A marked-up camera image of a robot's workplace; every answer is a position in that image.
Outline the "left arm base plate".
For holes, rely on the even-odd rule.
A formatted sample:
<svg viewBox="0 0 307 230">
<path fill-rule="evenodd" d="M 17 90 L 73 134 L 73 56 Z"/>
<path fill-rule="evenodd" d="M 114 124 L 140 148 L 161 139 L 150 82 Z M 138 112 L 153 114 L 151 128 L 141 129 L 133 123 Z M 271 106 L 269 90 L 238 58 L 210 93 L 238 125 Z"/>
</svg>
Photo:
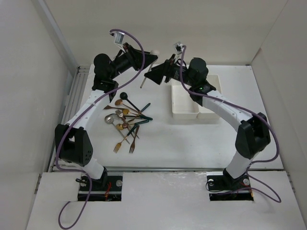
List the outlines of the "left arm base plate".
<svg viewBox="0 0 307 230">
<path fill-rule="evenodd" d="M 83 175 L 75 179 L 79 183 L 78 201 L 85 201 L 90 188 L 89 179 Z M 88 201 L 117 202 L 122 198 L 123 174 L 109 173 L 103 184 L 98 180 L 92 180 L 92 190 Z"/>
</svg>

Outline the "silver spoon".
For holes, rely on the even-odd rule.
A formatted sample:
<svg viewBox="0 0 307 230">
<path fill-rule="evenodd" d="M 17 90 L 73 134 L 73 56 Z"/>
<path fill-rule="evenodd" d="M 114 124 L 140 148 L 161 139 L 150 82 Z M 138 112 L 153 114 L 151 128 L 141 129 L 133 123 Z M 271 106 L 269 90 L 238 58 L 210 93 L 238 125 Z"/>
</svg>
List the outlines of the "silver spoon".
<svg viewBox="0 0 307 230">
<path fill-rule="evenodd" d="M 104 120 L 107 124 L 111 124 L 116 120 L 120 120 L 120 118 L 116 114 L 109 114 L 105 116 Z"/>
</svg>

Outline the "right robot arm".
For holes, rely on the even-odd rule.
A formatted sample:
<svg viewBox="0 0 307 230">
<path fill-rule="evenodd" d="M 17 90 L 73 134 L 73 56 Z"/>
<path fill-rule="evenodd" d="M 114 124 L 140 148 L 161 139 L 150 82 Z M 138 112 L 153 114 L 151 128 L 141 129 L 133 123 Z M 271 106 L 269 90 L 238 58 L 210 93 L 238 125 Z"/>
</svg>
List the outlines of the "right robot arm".
<svg viewBox="0 0 307 230">
<path fill-rule="evenodd" d="M 184 82 L 194 102 L 219 115 L 237 132 L 236 153 L 221 177 L 223 185 L 232 189 L 239 184 L 255 156 L 270 144 L 271 137 L 265 125 L 266 116 L 252 115 L 228 105 L 228 100 L 207 81 L 208 73 L 206 62 L 199 57 L 193 58 L 188 67 L 177 65 L 171 57 L 145 73 L 145 77 L 158 85 L 171 79 Z"/>
</svg>

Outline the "black plastic spoon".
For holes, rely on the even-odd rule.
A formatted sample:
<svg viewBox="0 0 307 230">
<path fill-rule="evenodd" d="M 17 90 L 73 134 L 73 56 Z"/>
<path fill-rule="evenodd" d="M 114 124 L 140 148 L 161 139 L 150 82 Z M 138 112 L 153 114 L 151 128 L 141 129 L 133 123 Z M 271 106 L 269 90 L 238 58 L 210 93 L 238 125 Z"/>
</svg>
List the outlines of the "black plastic spoon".
<svg viewBox="0 0 307 230">
<path fill-rule="evenodd" d="M 129 100 L 128 95 L 127 95 L 126 92 L 122 92 L 122 93 L 120 94 L 120 98 L 121 98 L 122 100 L 127 101 L 134 109 L 136 109 L 138 112 L 140 112 L 140 109 L 139 109 L 137 106 L 135 106 L 135 105 Z"/>
</svg>

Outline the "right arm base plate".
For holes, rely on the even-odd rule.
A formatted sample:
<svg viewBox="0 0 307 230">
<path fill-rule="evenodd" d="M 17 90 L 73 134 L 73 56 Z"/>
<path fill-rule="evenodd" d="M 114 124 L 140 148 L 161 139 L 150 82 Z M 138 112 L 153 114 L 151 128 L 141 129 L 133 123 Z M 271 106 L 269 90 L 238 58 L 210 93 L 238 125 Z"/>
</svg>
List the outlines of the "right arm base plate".
<svg viewBox="0 0 307 230">
<path fill-rule="evenodd" d="M 210 201 L 254 201 L 247 175 L 233 180 L 225 175 L 207 175 Z"/>
</svg>

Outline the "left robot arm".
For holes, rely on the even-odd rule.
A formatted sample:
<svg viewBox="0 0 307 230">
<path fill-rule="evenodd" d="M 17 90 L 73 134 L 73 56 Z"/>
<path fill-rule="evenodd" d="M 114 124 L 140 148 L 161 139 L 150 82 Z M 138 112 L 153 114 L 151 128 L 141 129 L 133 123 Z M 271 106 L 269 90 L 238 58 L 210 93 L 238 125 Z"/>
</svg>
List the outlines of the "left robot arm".
<svg viewBox="0 0 307 230">
<path fill-rule="evenodd" d="M 95 76 L 90 96 L 73 118 L 55 128 L 56 160 L 78 165 L 78 171 L 89 176 L 96 190 L 107 186 L 107 172 L 93 157 L 93 146 L 87 131 L 115 97 L 118 88 L 115 77 L 130 68 L 140 74 L 157 61 L 158 56 L 157 50 L 137 50 L 128 43 L 122 46 L 114 59 L 107 54 L 98 54 L 94 58 Z"/>
</svg>

